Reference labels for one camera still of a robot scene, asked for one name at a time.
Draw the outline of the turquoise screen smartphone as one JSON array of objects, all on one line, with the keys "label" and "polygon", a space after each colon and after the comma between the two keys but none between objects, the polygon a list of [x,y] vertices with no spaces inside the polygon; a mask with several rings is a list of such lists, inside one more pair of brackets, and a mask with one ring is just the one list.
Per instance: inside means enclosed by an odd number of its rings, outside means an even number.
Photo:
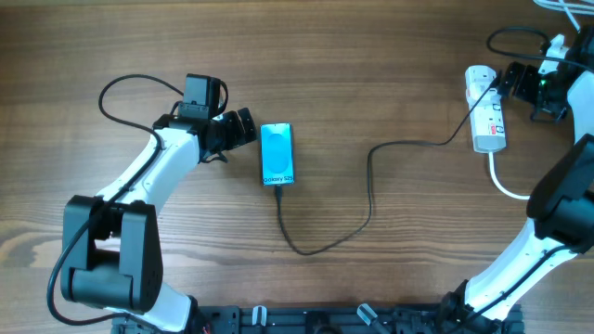
[{"label": "turquoise screen smartphone", "polygon": [[293,141],[290,123],[263,124],[261,135],[262,178],[265,186],[294,183]]}]

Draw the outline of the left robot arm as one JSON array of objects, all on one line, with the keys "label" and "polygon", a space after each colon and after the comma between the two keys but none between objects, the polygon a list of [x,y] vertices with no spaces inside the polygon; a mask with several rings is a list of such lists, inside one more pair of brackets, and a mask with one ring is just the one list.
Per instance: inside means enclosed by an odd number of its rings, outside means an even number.
[{"label": "left robot arm", "polygon": [[163,281],[158,215],[200,164],[256,138],[248,109],[227,110],[224,81],[189,74],[180,100],[147,128],[150,140],[117,180],[64,209],[62,252],[46,288],[49,313],[69,326],[113,321],[152,333],[207,333],[196,299]]}]

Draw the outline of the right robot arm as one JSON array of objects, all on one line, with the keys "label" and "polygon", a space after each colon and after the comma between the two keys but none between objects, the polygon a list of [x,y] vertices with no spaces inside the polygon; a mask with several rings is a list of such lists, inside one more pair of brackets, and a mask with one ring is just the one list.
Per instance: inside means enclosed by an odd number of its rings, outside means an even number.
[{"label": "right robot arm", "polygon": [[593,246],[593,28],[581,28],[571,47],[542,33],[536,60],[514,54],[505,72],[467,69],[469,113],[481,118],[474,135],[503,134],[499,101],[515,96],[557,122],[573,115],[575,142],[527,198],[527,220],[519,235],[482,273],[445,295],[434,325],[443,333],[494,333],[511,308],[540,279]]}]

